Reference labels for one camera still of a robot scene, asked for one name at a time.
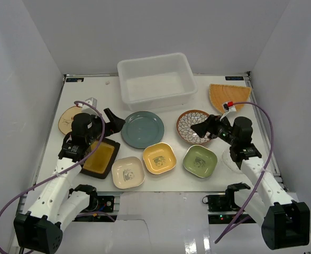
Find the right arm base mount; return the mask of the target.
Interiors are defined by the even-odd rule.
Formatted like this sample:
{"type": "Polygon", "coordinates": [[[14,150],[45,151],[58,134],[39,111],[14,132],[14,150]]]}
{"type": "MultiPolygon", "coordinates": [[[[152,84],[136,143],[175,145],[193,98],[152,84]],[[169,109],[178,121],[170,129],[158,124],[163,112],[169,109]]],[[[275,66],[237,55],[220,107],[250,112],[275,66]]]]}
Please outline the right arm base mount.
{"type": "Polygon", "coordinates": [[[208,222],[210,225],[229,224],[240,209],[231,204],[225,194],[206,195],[202,203],[208,208],[208,222]]]}

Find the white plastic bin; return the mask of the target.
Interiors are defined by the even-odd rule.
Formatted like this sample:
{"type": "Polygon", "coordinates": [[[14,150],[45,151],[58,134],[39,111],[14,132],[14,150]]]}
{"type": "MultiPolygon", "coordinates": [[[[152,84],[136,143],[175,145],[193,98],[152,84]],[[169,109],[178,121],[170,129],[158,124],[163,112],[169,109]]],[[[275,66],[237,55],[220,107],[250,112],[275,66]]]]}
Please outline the white plastic bin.
{"type": "Polygon", "coordinates": [[[198,91],[183,53],[122,60],[117,71],[122,101],[131,111],[186,104],[198,91]]]}

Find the orange fan-shaped plate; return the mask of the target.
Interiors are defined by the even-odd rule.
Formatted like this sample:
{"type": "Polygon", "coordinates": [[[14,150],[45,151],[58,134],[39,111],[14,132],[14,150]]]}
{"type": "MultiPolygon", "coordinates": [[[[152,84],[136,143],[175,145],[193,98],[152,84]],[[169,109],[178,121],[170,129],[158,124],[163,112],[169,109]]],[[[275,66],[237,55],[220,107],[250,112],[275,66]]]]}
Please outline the orange fan-shaped plate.
{"type": "Polygon", "coordinates": [[[226,102],[248,101],[251,95],[250,87],[235,85],[210,84],[209,99],[214,108],[220,113],[224,113],[223,104],[226,102]]]}

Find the blue-grey round plate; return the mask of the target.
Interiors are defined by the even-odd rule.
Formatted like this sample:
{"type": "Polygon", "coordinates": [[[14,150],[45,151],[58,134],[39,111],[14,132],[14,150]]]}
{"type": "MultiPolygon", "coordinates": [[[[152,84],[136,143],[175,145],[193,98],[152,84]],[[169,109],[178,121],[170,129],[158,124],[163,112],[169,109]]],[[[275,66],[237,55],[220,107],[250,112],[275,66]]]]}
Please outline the blue-grey round plate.
{"type": "Polygon", "coordinates": [[[162,140],[164,124],[161,118],[152,112],[134,112],[125,119],[121,135],[130,147],[145,149],[162,140]]]}

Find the yellow panda square dish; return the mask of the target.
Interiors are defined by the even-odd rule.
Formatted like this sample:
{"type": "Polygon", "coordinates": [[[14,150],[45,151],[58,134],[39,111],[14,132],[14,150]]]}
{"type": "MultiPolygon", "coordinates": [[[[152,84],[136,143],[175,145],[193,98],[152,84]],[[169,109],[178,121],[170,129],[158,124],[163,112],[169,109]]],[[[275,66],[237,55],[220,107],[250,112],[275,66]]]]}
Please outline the yellow panda square dish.
{"type": "Polygon", "coordinates": [[[143,161],[147,170],[154,175],[173,170],[177,164],[172,147],[164,142],[145,148],[143,151],[143,161]]]}

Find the clear glass plate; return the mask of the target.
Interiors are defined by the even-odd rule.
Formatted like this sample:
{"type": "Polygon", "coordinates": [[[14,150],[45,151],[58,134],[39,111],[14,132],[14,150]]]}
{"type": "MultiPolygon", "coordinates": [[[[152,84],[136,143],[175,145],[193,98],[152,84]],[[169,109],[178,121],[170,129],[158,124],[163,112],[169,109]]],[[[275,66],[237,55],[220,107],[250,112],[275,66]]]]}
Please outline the clear glass plate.
{"type": "Polygon", "coordinates": [[[233,162],[229,149],[225,149],[222,153],[223,163],[234,173],[242,174],[242,171],[238,168],[235,162],[233,162]]]}

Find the black square yellow plate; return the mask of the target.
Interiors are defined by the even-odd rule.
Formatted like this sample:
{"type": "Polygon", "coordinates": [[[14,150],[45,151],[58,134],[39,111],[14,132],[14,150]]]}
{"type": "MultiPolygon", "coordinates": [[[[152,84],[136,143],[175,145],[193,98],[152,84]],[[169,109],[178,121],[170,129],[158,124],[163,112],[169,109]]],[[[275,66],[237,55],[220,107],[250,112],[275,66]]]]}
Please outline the black square yellow plate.
{"type": "Polygon", "coordinates": [[[120,149],[120,143],[104,138],[97,150],[85,161],[81,173],[98,179],[105,179],[120,149]]]}

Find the round beige branch plate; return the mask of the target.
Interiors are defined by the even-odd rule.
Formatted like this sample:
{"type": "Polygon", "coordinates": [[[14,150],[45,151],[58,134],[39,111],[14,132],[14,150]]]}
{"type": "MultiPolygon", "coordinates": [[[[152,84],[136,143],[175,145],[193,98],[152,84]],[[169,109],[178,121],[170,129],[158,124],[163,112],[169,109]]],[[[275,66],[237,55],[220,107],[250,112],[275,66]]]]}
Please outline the round beige branch plate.
{"type": "Polygon", "coordinates": [[[60,117],[58,122],[58,128],[61,133],[66,135],[71,132],[71,124],[74,120],[74,116],[81,113],[81,107],[73,106],[68,108],[60,117]]]}

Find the floral brown-rimmed plate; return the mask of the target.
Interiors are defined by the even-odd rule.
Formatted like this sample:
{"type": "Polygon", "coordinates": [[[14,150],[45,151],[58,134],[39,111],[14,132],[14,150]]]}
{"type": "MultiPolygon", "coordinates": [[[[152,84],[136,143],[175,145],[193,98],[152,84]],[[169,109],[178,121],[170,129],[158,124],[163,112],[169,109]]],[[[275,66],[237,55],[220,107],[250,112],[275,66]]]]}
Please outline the floral brown-rimmed plate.
{"type": "Polygon", "coordinates": [[[203,138],[200,138],[190,127],[192,125],[204,122],[209,114],[201,110],[189,110],[183,112],[177,119],[176,129],[179,136],[190,144],[205,144],[210,141],[207,132],[203,138]]]}

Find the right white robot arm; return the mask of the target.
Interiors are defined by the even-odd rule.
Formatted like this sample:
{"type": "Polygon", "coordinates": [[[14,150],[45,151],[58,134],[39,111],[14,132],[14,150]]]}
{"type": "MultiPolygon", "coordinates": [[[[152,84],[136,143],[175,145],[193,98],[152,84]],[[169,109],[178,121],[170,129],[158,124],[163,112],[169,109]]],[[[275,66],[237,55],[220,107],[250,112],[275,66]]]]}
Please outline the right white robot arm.
{"type": "Polygon", "coordinates": [[[295,201],[286,193],[273,174],[264,170],[261,153],[252,143],[252,121],[236,117],[232,124],[226,117],[210,115],[204,122],[191,126],[199,137],[220,138],[230,145],[230,156],[239,170],[253,184],[229,185],[225,197],[231,211],[246,211],[261,228],[271,250],[306,246],[310,238],[310,210],[306,203],[295,201]]]}

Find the cream panda square dish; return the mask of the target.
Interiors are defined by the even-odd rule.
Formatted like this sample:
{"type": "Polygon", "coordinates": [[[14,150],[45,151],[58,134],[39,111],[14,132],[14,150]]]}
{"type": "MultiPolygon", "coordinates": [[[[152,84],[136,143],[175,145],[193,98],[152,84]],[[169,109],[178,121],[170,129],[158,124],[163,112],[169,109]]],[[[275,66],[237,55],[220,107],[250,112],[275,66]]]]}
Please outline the cream panda square dish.
{"type": "Polygon", "coordinates": [[[115,161],[111,172],[113,183],[119,189],[138,187],[145,179],[143,164],[137,157],[126,157],[115,161]]]}

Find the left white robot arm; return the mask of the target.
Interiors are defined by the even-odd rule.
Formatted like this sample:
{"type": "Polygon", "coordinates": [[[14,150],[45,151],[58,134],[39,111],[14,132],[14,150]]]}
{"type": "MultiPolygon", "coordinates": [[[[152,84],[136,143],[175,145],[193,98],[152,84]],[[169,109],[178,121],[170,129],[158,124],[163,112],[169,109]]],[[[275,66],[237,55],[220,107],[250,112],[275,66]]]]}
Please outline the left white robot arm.
{"type": "Polygon", "coordinates": [[[37,200],[24,214],[14,219],[19,246],[41,253],[56,253],[66,227],[81,212],[93,212],[98,207],[97,189],[90,185],[71,184],[81,172],[86,158],[105,137],[119,133],[125,121],[108,108],[106,123],[97,111],[74,116],[71,131],[64,137],[52,180],[48,181],[37,200]]]}

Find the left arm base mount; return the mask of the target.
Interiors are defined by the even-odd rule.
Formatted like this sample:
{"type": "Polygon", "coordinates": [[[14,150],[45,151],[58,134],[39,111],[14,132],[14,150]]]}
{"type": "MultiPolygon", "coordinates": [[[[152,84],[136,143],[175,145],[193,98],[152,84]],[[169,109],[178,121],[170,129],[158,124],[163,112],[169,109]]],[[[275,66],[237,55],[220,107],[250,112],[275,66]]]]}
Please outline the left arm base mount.
{"type": "Polygon", "coordinates": [[[88,216],[81,216],[74,219],[75,222],[114,222],[117,218],[117,215],[113,215],[114,212],[114,196],[98,196],[97,207],[94,212],[104,212],[109,214],[113,221],[104,215],[99,215],[94,213],[88,216]]]}

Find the green panda square dish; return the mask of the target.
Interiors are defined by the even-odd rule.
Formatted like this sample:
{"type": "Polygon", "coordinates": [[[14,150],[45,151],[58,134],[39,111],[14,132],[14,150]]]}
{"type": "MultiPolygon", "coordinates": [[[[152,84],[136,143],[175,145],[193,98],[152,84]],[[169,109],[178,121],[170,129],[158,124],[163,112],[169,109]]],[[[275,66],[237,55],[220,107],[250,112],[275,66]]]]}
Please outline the green panda square dish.
{"type": "Polygon", "coordinates": [[[183,159],[184,168],[199,178],[207,178],[212,175],[218,158],[211,150],[201,146],[191,146],[183,159]]]}

